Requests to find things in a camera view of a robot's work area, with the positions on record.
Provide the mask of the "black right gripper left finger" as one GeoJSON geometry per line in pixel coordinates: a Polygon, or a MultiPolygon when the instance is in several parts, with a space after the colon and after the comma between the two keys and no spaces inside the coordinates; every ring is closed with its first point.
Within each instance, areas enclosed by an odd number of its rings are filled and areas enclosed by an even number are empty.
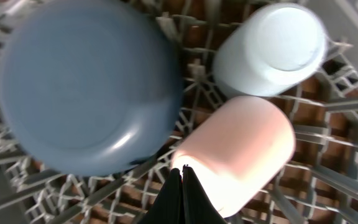
{"type": "Polygon", "coordinates": [[[170,171],[154,204],[138,224],[182,224],[184,223],[182,179],[180,170],[170,171]]]}

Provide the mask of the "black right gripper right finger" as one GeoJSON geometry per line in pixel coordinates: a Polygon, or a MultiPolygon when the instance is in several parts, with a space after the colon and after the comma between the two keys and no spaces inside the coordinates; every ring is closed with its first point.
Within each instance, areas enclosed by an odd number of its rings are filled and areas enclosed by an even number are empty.
{"type": "Polygon", "coordinates": [[[183,166],[182,177],[185,224],[226,224],[190,166],[183,166]]]}

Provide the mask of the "white cup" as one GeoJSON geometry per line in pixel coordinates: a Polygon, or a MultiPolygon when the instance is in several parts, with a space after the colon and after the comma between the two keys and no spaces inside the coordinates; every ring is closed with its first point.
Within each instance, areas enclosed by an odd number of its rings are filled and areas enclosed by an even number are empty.
{"type": "Polygon", "coordinates": [[[190,166],[223,218],[236,214],[295,151],[291,122],[273,103],[234,97],[177,147],[172,167],[190,166]]]}

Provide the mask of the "light blue cup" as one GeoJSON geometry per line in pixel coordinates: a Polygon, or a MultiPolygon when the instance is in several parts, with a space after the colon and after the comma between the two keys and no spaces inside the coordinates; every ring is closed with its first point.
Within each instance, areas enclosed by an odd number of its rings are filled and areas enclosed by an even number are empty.
{"type": "Polygon", "coordinates": [[[228,98],[275,96],[312,76],[327,48],[326,29],[313,11],[295,3],[269,4],[222,43],[212,74],[228,98]]]}

